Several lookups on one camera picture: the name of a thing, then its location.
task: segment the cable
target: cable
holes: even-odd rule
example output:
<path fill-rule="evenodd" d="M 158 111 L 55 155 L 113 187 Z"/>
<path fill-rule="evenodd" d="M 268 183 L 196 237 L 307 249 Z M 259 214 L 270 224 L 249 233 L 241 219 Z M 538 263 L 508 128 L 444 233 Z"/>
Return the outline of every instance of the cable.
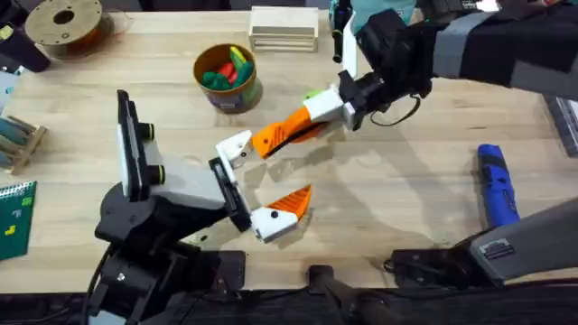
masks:
<path fill-rule="evenodd" d="M 87 289 L 87 295 L 84 298 L 84 302 L 82 303 L 82 312 L 80 313 L 80 325 L 88 325 L 89 324 L 89 316 L 88 316 L 89 299 L 90 299 L 90 296 L 92 295 L 92 293 L 94 292 L 94 287 L 97 284 L 97 279 L 98 279 L 98 276 L 100 275 L 100 270 L 102 269 L 102 266 L 107 261 L 108 257 L 112 255 L 113 251 L 114 251 L 114 247 L 112 246 L 112 244 L 109 244 L 107 247 L 107 250 L 100 258 L 100 261 L 98 262 L 97 268 L 94 270 L 94 274 L 92 275 L 92 278 L 90 278 L 89 288 Z"/>
<path fill-rule="evenodd" d="M 205 297 L 204 294 L 200 295 L 200 296 L 196 296 L 196 297 L 205 301 L 205 302 L 216 303 L 216 304 L 238 304 L 238 303 L 255 303 L 255 302 L 260 303 L 260 302 L 270 302 L 272 300 L 292 296 L 292 295 L 295 295 L 298 293 L 302 293 L 306 290 L 307 290 L 307 287 L 303 287 L 301 289 L 291 290 L 288 292 L 282 292 L 282 293 L 278 293 L 278 294 L 272 294 L 272 295 L 266 296 L 266 297 L 261 297 L 260 295 L 258 295 L 257 297 L 252 297 L 251 294 L 254 292 L 250 292 L 248 294 L 248 297 L 243 297 L 240 299 L 232 299 L 232 300 L 228 300 L 228 301 L 213 300 L 213 299 Z"/>
<path fill-rule="evenodd" d="M 398 124 L 404 122 L 409 117 L 413 116 L 415 114 L 415 112 L 417 112 L 419 107 L 422 105 L 422 99 L 420 97 L 418 97 L 417 95 L 411 94 L 411 95 L 409 95 L 409 97 L 415 99 L 414 108 L 412 108 L 412 110 L 407 112 L 407 114 L 404 117 L 398 119 L 394 123 L 385 124 L 385 123 L 380 123 L 380 122 L 376 121 L 374 119 L 374 116 L 378 111 L 374 111 L 373 113 L 371 113 L 371 115 L 369 116 L 369 120 L 371 121 L 371 123 L 373 123 L 374 125 L 378 125 L 378 126 L 394 126 L 394 125 L 398 125 Z"/>
<path fill-rule="evenodd" d="M 29 319 L 29 320 L 0 320 L 0 324 L 10 324 L 10 325 L 21 325 L 21 324 L 39 324 L 48 320 L 54 320 L 67 312 L 70 312 L 70 308 L 62 308 L 59 311 L 54 312 L 48 316 L 42 317 L 40 319 Z"/>

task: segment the wooden tabletop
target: wooden tabletop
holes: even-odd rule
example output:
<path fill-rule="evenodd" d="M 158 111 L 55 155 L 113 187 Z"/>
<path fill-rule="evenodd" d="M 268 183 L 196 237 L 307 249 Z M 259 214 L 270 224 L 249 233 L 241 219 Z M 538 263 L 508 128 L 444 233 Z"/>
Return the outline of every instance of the wooden tabletop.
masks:
<path fill-rule="evenodd" d="M 99 205 L 119 180 L 117 89 L 155 124 L 162 153 L 206 165 L 220 140 L 282 120 L 306 93 L 338 81 L 321 12 L 319 51 L 256 53 L 263 98 L 225 116 L 195 84 L 192 63 L 215 43 L 248 46 L 248 13 L 129 16 L 128 31 L 99 53 L 24 73 L 14 89 L 4 114 L 50 131 L 21 176 L 0 176 L 0 185 L 38 181 L 30 249 L 0 262 L 2 293 L 86 290 L 106 246 L 94 237 Z M 400 100 L 379 118 L 393 121 L 412 104 Z M 540 96 L 436 80 L 419 112 L 399 126 L 367 119 L 356 133 L 290 145 L 237 170 L 253 207 L 311 183 L 309 215 L 297 230 L 265 245 L 224 220 L 187 240 L 207 235 L 203 248 L 247 252 L 247 288 L 301 287 L 312 264 L 332 265 L 350 285 L 393 286 L 380 270 L 393 249 L 451 246 L 481 230 L 472 170 L 483 143 L 506 155 L 522 216 L 578 193 L 578 161 L 565 156 Z"/>

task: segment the green notebook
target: green notebook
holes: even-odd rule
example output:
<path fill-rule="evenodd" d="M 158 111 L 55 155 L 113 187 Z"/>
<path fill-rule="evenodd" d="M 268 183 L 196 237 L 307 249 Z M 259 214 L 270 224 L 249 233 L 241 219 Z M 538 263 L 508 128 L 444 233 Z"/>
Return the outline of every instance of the green notebook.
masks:
<path fill-rule="evenodd" d="M 0 189 L 0 260 L 26 255 L 36 181 Z"/>

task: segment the filament spool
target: filament spool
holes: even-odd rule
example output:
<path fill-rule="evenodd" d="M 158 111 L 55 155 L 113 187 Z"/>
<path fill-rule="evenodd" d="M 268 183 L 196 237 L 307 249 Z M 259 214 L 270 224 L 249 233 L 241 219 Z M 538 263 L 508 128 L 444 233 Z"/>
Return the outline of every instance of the filament spool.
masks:
<path fill-rule="evenodd" d="M 25 30 L 50 56 L 66 60 L 97 51 L 115 23 L 98 0 L 45 0 L 30 12 Z"/>

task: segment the colorful cup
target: colorful cup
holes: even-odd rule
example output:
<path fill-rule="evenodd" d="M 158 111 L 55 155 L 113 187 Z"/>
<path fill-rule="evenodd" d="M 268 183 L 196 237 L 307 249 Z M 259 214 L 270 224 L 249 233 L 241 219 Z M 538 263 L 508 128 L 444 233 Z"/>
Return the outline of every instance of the colorful cup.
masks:
<path fill-rule="evenodd" d="M 253 62 L 251 77 L 241 86 L 230 90 L 212 90 L 202 85 L 202 75 L 207 71 L 217 71 L 223 64 L 230 62 L 230 47 L 237 47 L 245 59 Z M 256 77 L 256 63 L 253 54 L 243 46 L 237 44 L 215 45 L 203 53 L 195 61 L 193 75 L 200 89 L 209 102 L 224 113 L 241 113 L 254 107 L 263 94 L 261 81 Z"/>

